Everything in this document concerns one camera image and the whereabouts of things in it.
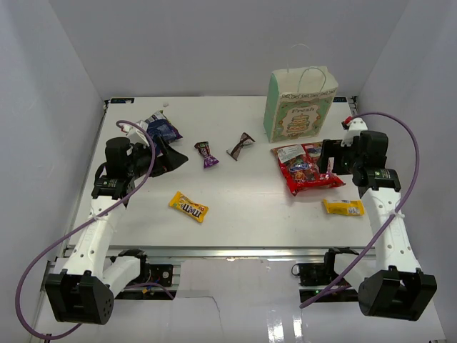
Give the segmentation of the red cookie snack bag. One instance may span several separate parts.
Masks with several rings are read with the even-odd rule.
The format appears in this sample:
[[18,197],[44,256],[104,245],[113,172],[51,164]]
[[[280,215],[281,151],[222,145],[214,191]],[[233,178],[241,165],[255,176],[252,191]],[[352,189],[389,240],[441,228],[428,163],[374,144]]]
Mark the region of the red cookie snack bag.
[[332,189],[346,184],[329,168],[324,172],[319,171],[317,162],[321,155],[321,148],[321,142],[313,142],[271,149],[293,196],[308,189]]

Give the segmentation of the blue chips snack bag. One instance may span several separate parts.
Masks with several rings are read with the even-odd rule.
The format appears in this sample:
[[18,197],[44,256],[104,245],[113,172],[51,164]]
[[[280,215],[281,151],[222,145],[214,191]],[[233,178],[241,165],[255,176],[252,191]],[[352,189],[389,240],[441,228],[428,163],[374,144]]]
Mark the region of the blue chips snack bag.
[[154,112],[149,118],[138,121],[137,124],[144,129],[151,138],[161,136],[167,143],[182,138],[178,129],[164,115],[163,110]]

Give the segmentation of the purple candy bar wrapper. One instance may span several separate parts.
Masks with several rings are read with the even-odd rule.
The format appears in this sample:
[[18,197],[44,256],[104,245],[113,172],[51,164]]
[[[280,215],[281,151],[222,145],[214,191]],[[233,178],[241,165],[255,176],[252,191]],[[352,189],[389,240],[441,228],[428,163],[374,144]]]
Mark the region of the purple candy bar wrapper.
[[198,153],[203,157],[205,169],[216,166],[219,163],[219,160],[211,154],[209,143],[207,141],[195,143],[194,148],[197,149]]

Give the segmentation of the yellow M&M's packet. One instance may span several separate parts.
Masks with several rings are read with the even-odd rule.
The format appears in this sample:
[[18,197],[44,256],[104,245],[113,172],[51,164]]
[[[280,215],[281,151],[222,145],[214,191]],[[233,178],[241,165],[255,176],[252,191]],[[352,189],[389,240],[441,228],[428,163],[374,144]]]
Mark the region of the yellow M&M's packet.
[[202,223],[207,215],[209,208],[206,205],[202,205],[191,201],[187,196],[181,192],[176,192],[174,197],[169,202],[169,207],[176,209],[177,211],[184,213],[188,217],[191,217],[198,223]]

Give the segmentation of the yellow candy bar packet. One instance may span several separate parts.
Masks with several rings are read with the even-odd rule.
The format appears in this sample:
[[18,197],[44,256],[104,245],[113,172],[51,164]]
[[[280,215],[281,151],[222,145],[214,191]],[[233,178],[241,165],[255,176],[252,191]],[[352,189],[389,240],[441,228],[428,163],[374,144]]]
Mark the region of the yellow candy bar packet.
[[347,217],[359,217],[365,214],[361,200],[329,201],[324,199],[323,205],[328,214],[342,215]]

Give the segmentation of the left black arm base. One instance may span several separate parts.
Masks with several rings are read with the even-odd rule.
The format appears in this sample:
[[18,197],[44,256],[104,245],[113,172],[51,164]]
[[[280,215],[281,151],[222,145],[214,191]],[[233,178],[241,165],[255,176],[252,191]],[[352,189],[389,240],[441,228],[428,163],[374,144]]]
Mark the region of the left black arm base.
[[173,290],[174,266],[172,264],[151,264],[148,274],[130,285],[148,283],[146,287],[127,289],[119,293],[121,300],[172,300],[176,296]]

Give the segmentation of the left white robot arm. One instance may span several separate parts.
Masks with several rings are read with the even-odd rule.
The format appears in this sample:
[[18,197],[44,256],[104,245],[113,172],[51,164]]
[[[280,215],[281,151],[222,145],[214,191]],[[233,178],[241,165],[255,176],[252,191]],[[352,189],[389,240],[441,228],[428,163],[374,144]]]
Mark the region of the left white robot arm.
[[157,147],[132,143],[127,137],[106,142],[106,161],[96,171],[91,193],[90,225],[61,271],[50,274],[45,290],[59,322],[103,325],[113,311],[116,296],[128,285],[142,285],[151,278],[146,253],[122,251],[106,267],[106,254],[117,224],[126,212],[137,179],[146,180],[179,168],[188,157],[162,138]]

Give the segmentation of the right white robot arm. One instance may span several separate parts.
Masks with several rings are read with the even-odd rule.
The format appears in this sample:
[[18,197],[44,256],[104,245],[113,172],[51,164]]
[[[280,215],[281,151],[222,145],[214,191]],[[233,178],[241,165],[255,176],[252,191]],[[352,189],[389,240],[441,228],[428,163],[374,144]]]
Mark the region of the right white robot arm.
[[386,168],[388,137],[361,131],[347,140],[325,139],[318,167],[333,160],[333,173],[350,175],[358,188],[373,232],[368,249],[376,253],[371,268],[362,253],[334,248],[326,253],[323,278],[332,285],[345,280],[357,292],[367,317],[417,321],[437,290],[436,278],[422,271],[412,251],[403,215],[403,197],[395,170]]

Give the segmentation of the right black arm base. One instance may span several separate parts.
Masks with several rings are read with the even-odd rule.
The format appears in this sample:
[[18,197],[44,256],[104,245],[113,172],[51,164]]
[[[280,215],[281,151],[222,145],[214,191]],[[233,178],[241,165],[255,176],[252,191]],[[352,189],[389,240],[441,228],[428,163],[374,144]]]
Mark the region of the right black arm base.
[[[306,300],[317,295],[327,284],[331,283],[336,274],[328,274],[324,263],[298,263],[291,268],[291,274],[297,278],[299,284],[300,301]],[[357,302],[358,294],[355,289],[348,287],[340,292],[333,292],[323,296],[318,302]]]

